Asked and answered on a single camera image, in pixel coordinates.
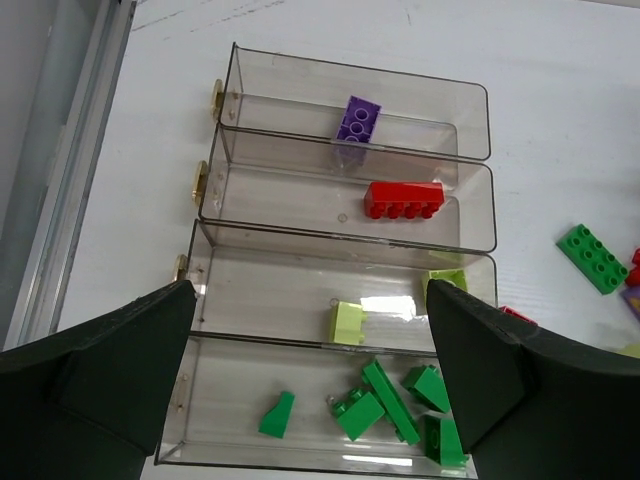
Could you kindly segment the purple hollow lego brick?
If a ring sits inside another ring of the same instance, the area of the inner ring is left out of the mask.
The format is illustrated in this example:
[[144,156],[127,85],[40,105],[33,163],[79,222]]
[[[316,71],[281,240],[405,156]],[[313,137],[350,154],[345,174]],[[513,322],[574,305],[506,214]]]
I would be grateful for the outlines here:
[[640,286],[625,289],[621,297],[636,320],[640,321]]

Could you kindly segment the green lego plate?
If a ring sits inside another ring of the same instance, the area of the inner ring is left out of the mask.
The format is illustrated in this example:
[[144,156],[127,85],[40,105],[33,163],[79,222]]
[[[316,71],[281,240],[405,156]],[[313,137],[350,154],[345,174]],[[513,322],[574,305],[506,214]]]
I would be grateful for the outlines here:
[[556,246],[602,295],[622,286],[629,270],[584,224],[567,231]]

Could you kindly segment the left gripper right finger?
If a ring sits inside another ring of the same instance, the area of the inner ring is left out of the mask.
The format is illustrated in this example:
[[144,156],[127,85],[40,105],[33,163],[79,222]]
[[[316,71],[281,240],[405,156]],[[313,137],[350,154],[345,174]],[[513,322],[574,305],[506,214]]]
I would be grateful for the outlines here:
[[636,479],[639,361],[431,280],[426,307],[463,450],[481,479]]

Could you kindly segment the yellow-green lego brick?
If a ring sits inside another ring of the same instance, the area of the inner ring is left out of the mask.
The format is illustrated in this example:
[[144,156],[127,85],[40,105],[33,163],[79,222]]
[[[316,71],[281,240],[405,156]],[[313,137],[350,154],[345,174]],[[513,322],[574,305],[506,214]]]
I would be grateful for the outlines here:
[[339,301],[332,309],[329,340],[342,345],[361,345],[365,339],[362,324],[366,319],[360,304]]
[[427,299],[427,286],[430,280],[443,280],[467,292],[467,280],[463,269],[429,270],[421,278],[424,299]]
[[620,355],[625,355],[628,357],[632,357],[632,358],[640,358],[640,344],[639,343],[632,343],[629,345],[626,345],[623,348],[620,348],[617,350],[617,353]]

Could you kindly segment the pink green printed lego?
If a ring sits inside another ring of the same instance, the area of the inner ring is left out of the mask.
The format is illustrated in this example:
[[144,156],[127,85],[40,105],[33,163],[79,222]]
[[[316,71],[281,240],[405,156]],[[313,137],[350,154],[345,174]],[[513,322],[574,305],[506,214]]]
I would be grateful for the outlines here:
[[336,133],[340,141],[369,143],[373,136],[381,106],[369,100],[351,96]]

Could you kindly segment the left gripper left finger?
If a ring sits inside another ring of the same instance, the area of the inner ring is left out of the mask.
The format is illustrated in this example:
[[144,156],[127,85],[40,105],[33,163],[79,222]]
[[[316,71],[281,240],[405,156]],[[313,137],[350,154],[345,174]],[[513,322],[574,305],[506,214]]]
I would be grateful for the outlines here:
[[4,479],[137,479],[159,444],[196,306],[181,280],[1,354]]

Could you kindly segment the small green slope lego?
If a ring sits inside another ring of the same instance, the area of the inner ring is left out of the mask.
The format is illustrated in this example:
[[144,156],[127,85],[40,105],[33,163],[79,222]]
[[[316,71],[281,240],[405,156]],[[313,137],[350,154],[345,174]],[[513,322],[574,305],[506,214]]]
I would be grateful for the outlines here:
[[462,468],[468,461],[453,418],[422,417],[424,454],[442,467]]

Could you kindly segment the long red lego brick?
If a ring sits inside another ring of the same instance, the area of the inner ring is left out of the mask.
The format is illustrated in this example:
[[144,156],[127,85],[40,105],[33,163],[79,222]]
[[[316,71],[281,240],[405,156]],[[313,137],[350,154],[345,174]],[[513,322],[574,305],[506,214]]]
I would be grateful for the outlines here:
[[364,196],[368,218],[408,220],[432,218],[444,205],[443,185],[439,182],[372,182]]

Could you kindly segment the small green lego top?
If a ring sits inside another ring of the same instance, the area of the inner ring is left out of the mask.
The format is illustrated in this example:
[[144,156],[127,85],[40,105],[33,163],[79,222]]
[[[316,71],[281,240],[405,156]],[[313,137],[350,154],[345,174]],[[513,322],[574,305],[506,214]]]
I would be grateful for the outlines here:
[[434,365],[414,367],[401,385],[421,404],[439,413],[451,410],[444,379]]

